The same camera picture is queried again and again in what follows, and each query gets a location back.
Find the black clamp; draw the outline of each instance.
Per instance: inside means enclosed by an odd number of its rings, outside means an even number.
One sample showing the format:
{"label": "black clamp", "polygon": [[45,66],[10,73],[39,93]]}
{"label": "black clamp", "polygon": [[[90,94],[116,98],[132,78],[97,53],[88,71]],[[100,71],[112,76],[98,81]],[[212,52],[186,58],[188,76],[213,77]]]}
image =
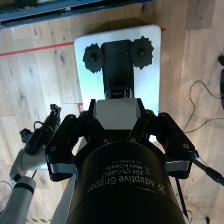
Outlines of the black clamp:
{"label": "black clamp", "polygon": [[[67,115],[57,132],[45,149],[50,178],[52,181],[61,181],[77,174],[91,149],[108,144],[112,141],[100,122],[94,118],[95,100],[92,100],[88,111],[84,111],[78,118]],[[79,137],[85,137],[86,146],[74,156],[72,149]]]}
{"label": "black clamp", "polygon": [[153,111],[145,110],[141,99],[137,99],[137,102],[141,112],[141,117],[137,119],[135,126],[133,127],[127,139],[128,141],[131,141],[133,143],[139,143],[142,138],[149,138],[147,132],[148,124],[151,117],[154,115]]}
{"label": "black clamp", "polygon": [[42,124],[40,128],[35,129],[33,133],[28,129],[23,129],[20,132],[22,141],[26,143],[25,152],[29,155],[35,155],[40,144],[47,145],[60,125],[61,108],[56,104],[51,104],[50,108],[51,113],[44,123],[39,121],[35,122]]}
{"label": "black clamp", "polygon": [[165,149],[167,158],[171,159],[173,163],[180,161],[182,164],[187,164],[188,167],[187,169],[168,172],[168,174],[179,179],[188,178],[195,156],[194,145],[169,114],[160,113],[157,122],[163,126],[163,132],[157,136],[157,140]]}

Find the wooden floor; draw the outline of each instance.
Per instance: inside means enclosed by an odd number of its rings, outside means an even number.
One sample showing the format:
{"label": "wooden floor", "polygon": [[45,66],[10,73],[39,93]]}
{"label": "wooden floor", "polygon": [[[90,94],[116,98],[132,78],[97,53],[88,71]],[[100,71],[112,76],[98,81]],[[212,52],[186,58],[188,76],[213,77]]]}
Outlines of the wooden floor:
{"label": "wooden floor", "polygon": [[[168,112],[184,128],[193,111],[189,91],[195,81],[202,80],[212,93],[219,95],[222,67],[217,57],[224,53],[223,0],[158,0],[5,29],[0,31],[0,54],[145,24],[166,28],[161,45],[160,111]],[[220,100],[209,95],[203,85],[197,83],[193,87],[192,100],[196,111],[186,131],[209,118],[224,118]],[[0,180],[9,181],[10,167],[24,146],[20,130],[33,130],[33,122],[43,121],[52,103],[62,107],[64,117],[68,113],[78,115],[77,103],[81,102],[72,45],[1,56]],[[206,163],[224,175],[223,133],[224,120],[216,120],[187,136]],[[66,182],[53,183],[44,171],[37,172],[35,180],[37,189],[28,218],[51,219]],[[193,213],[192,223],[206,224],[208,216],[211,224],[223,224],[224,187],[195,166],[181,186],[187,209]],[[0,183],[1,210],[9,194],[9,186]]]}

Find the black gear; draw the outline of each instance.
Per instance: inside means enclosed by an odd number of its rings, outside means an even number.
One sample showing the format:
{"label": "black gear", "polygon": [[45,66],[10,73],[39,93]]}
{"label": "black gear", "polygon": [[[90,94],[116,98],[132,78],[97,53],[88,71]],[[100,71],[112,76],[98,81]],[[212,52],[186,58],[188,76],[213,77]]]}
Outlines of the black gear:
{"label": "black gear", "polygon": [[134,66],[143,69],[152,64],[153,49],[149,38],[142,36],[141,39],[134,40],[131,44],[131,59]]}
{"label": "black gear", "polygon": [[99,72],[103,66],[103,54],[98,44],[92,44],[86,47],[85,54],[83,56],[85,66],[92,73]]}

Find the screw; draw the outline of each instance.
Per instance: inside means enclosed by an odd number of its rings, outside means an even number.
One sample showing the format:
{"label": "screw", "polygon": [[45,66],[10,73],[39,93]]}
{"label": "screw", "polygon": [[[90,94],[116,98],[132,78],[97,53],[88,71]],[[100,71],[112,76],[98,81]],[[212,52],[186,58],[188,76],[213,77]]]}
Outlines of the screw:
{"label": "screw", "polygon": [[55,151],[55,150],[56,150],[56,147],[53,146],[53,147],[51,148],[51,151],[53,152],[53,151]]}
{"label": "screw", "polygon": [[143,58],[143,57],[145,56],[145,51],[144,51],[144,50],[140,50],[140,51],[138,52],[138,56],[139,56],[140,58]]}
{"label": "screw", "polygon": [[105,143],[105,144],[107,144],[108,142],[109,142],[108,139],[104,139],[104,140],[103,140],[103,143]]}
{"label": "screw", "polygon": [[91,55],[91,57],[90,57],[90,62],[91,62],[91,63],[95,63],[95,62],[97,62],[97,59],[96,59],[96,57],[95,57],[94,55]]}
{"label": "screw", "polygon": [[183,144],[183,147],[184,147],[185,149],[189,149],[189,145],[186,144],[186,143]]}
{"label": "screw", "polygon": [[131,142],[135,143],[136,139],[135,138],[131,138]]}

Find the black cable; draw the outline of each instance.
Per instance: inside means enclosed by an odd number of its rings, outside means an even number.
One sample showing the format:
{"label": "black cable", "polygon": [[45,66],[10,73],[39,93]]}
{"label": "black cable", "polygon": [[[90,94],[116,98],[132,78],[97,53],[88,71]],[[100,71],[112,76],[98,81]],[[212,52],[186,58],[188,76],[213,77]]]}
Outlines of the black cable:
{"label": "black cable", "polygon": [[210,224],[210,218],[209,217],[206,217],[205,220],[206,220],[207,224]]}
{"label": "black cable", "polygon": [[4,180],[1,180],[0,183],[5,183],[5,184],[8,184],[12,190],[12,185],[10,183],[8,183],[7,181],[4,181]]}
{"label": "black cable", "polygon": [[34,124],[33,124],[33,129],[36,130],[36,124],[41,124],[41,125],[44,125],[43,122],[40,122],[40,121],[35,121]]}
{"label": "black cable", "polygon": [[201,158],[201,156],[199,156],[198,158],[200,158],[202,162],[208,167],[207,163]]}
{"label": "black cable", "polygon": [[191,219],[189,221],[192,222],[192,220],[193,220],[193,212],[191,210],[187,210],[187,212],[189,212],[191,214]]}
{"label": "black cable", "polygon": [[[215,96],[213,93],[211,93],[210,90],[208,89],[208,87],[205,85],[204,82],[202,82],[202,81],[200,81],[200,80],[195,81],[195,82],[191,85],[190,93],[189,93],[190,101],[191,101],[191,104],[192,104],[192,106],[193,106],[193,112],[192,112],[192,114],[191,114],[189,120],[187,121],[187,124],[186,124],[185,128],[183,129],[183,131],[186,130],[188,124],[190,123],[190,121],[191,121],[191,119],[192,119],[192,117],[193,117],[193,115],[194,115],[194,113],[195,113],[195,105],[194,105],[194,102],[193,102],[193,100],[192,100],[192,98],[191,98],[191,92],[192,92],[192,88],[193,88],[193,86],[194,86],[196,83],[201,83],[201,84],[206,88],[206,90],[208,91],[208,93],[209,93],[212,97],[214,97],[214,98],[216,98],[216,99],[222,99],[221,97],[217,97],[217,96]],[[214,121],[214,120],[222,120],[222,119],[224,119],[224,118],[213,118],[213,119],[209,119],[209,120],[205,121],[205,122],[204,122],[201,126],[199,126],[198,128],[196,128],[196,129],[194,129],[194,130],[191,130],[191,131],[186,131],[186,132],[184,132],[184,133],[191,133],[191,132],[197,131],[198,129],[200,129],[201,127],[203,127],[206,123],[208,123],[208,122],[210,122],[210,121]]]}
{"label": "black cable", "polygon": [[191,133],[191,132],[194,132],[194,131],[197,131],[198,129],[202,128],[205,124],[207,124],[208,122],[210,121],[215,121],[215,120],[224,120],[223,117],[220,117],[220,118],[213,118],[213,119],[209,119],[207,121],[205,121],[205,123],[203,123],[201,126],[199,126],[198,128],[194,129],[194,130],[191,130],[191,131],[185,131],[184,133]]}
{"label": "black cable", "polygon": [[186,209],[186,206],[185,206],[185,203],[184,203],[184,197],[183,197],[183,194],[182,194],[182,191],[181,191],[179,179],[175,177],[175,180],[176,180],[176,184],[177,184],[178,193],[179,193],[179,196],[180,196],[180,202],[181,202],[181,205],[182,205],[183,213],[188,218],[187,209]]}
{"label": "black cable", "polygon": [[34,173],[33,173],[32,179],[35,177],[36,172],[37,172],[37,171],[35,170]]}

